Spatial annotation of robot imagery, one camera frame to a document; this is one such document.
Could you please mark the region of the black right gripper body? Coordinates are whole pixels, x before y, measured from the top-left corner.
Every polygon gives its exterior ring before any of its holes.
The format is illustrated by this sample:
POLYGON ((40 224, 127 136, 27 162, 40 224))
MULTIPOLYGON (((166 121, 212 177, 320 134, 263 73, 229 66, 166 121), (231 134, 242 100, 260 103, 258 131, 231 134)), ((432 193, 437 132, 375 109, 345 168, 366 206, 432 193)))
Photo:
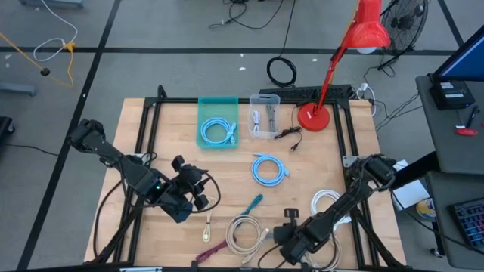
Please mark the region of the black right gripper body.
POLYGON ((299 218, 299 209, 286 208, 284 210, 284 217, 289 218, 289 221, 273 228, 273 240, 279 246, 288 242, 294 235, 297 227, 297 219, 299 218))

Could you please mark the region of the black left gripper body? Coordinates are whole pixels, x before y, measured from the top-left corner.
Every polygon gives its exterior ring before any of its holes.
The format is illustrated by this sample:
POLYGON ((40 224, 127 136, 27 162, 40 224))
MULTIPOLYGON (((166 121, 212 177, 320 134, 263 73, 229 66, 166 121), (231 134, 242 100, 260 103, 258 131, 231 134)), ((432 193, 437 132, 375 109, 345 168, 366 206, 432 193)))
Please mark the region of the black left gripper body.
POLYGON ((208 198, 203 194, 205 184, 209 180, 208 178, 202 179, 206 171, 196 166, 185 164, 182 155, 176 156, 171 165, 178 172, 178 175, 172 179, 175 185, 173 193, 178 196, 190 193, 194 198, 195 207, 198 211, 202 211, 209 204, 208 198))

